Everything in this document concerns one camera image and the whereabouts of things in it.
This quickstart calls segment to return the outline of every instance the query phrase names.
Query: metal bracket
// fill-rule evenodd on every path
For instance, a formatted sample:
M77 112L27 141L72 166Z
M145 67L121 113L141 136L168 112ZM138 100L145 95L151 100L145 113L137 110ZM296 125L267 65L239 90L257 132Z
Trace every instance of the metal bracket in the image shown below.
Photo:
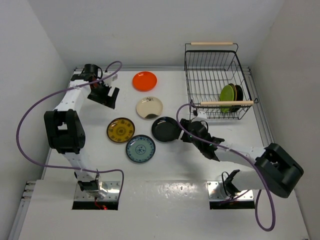
M103 189L107 190L104 198L97 199L97 202L117 202L120 191L120 181L103 181ZM76 185L74 193L74 202L94 202L95 198L84 191L80 190L79 185Z
M210 209L254 209L254 193L252 190L239 197L236 201L230 203L222 203L229 197L226 195L222 181L207 181L208 197L210 202ZM247 190L236 193L239 196Z

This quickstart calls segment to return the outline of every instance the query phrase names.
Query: wooden handle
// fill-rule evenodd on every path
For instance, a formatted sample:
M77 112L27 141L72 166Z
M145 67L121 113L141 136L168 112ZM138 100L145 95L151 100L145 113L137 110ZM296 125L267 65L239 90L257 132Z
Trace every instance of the wooden handle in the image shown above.
M204 46L204 45L215 45L215 46L225 46L225 45L233 45L233 42L222 41L222 42L209 42L209 41L199 41L199 42L191 42L192 46Z
M202 101L200 106L237 106L253 105L254 101Z

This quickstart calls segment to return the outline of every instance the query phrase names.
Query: green plate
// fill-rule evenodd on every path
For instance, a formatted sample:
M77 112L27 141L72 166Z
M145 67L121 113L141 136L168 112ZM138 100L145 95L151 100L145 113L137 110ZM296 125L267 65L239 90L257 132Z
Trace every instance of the green plate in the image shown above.
M234 101L235 92L232 86L226 85L220 93L220 101ZM230 107L221 108L221 112L229 112Z

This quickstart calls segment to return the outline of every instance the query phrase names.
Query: white table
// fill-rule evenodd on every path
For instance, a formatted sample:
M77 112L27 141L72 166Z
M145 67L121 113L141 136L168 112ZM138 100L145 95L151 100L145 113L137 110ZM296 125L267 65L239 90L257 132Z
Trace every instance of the white table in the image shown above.
M308 234L294 192L287 199L274 196L276 227L264 232L256 224L254 210L210 210L206 180L220 179L221 172L245 166L208 160L190 143L176 140L160 143L145 164L133 164L125 153L125 144L114 144L106 134L115 118L126 117L135 124L135 135L152 137L153 120L141 119L136 104L143 97L159 98L164 106L161 116L175 118L179 106L188 102L183 71L153 71L156 87L138 92L132 86L137 71L122 71L112 86L119 87L116 109L86 100L79 114L86 134L85 148L99 170L122 169L124 187L118 211L71 210L76 179L72 170L48 168L38 180L20 233L29 239L290 239L300 240ZM186 107L180 115L189 118ZM214 120L209 123L212 136L230 143L261 147L254 109L242 120ZM49 164L68 166L55 150ZM119 181L120 173L101 175L104 181ZM261 222L271 222L266 194L259 202Z

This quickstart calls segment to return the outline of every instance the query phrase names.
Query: yellow patterned plate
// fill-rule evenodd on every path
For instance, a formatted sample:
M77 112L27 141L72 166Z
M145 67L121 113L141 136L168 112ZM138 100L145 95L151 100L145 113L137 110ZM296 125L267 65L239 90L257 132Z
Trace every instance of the yellow patterned plate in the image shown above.
M134 123L125 117L116 118L108 125L106 134L115 143L122 144L129 141L135 133Z

